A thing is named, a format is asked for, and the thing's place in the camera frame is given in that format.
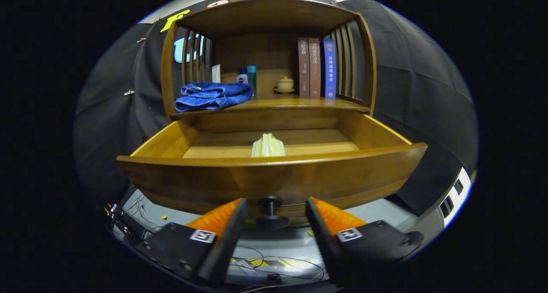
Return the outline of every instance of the blue book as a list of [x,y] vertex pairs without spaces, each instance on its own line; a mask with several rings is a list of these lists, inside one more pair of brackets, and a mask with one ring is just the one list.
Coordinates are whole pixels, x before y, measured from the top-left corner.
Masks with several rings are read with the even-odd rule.
[[323,52],[325,97],[335,98],[337,94],[337,57],[335,55],[335,43],[332,39],[323,39]]

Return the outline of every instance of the wooden shelf board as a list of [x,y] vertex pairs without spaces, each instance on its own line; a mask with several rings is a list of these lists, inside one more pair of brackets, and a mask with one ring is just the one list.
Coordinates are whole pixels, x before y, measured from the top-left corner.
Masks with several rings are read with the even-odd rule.
[[265,109],[294,109],[294,108],[310,108],[310,109],[338,109],[338,110],[350,110],[359,111],[362,113],[368,113],[369,108],[344,100],[341,98],[300,98],[294,94],[270,94],[267,96],[253,96],[250,100],[242,102],[234,106],[230,106],[220,110],[200,110],[200,111],[188,111],[172,115],[173,120],[178,120],[184,116],[219,113],[222,111],[246,111],[246,110],[265,110]]
[[250,32],[291,32],[323,37],[333,28],[357,17],[350,10],[310,0],[239,0],[185,15],[177,24],[210,39]]
[[357,151],[359,148],[338,129],[291,129],[203,133],[183,158],[251,158],[253,142],[272,133],[284,144],[286,156]]

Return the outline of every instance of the drawer knob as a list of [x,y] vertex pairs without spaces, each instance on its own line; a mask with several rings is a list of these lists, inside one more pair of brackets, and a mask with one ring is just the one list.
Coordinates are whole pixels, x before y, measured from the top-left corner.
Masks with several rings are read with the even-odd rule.
[[258,227],[264,229],[282,229],[289,225],[289,219],[287,217],[276,215],[276,208],[282,205],[281,197],[263,197],[259,200],[259,205],[266,209],[268,216],[260,217],[255,220]]

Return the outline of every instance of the wooden drawer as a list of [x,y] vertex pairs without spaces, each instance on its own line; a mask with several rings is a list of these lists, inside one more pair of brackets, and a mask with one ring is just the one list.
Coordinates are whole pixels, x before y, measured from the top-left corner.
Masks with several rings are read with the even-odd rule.
[[[286,156],[251,158],[264,132]],[[257,201],[277,195],[279,215],[302,218],[309,196],[346,209],[395,193],[425,151],[357,111],[273,108],[183,116],[117,161],[162,206],[203,214],[246,197],[254,218]]]

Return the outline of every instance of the book spine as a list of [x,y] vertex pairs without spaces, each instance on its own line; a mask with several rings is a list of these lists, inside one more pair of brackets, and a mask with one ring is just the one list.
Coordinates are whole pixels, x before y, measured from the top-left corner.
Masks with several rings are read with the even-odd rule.
[[299,37],[299,97],[310,97],[310,62],[307,37]]
[[310,51],[310,98],[319,98],[321,90],[322,69],[319,53],[319,39],[309,39]]
[[323,39],[325,57],[325,97],[335,98],[337,94],[337,57],[335,43],[332,39]]

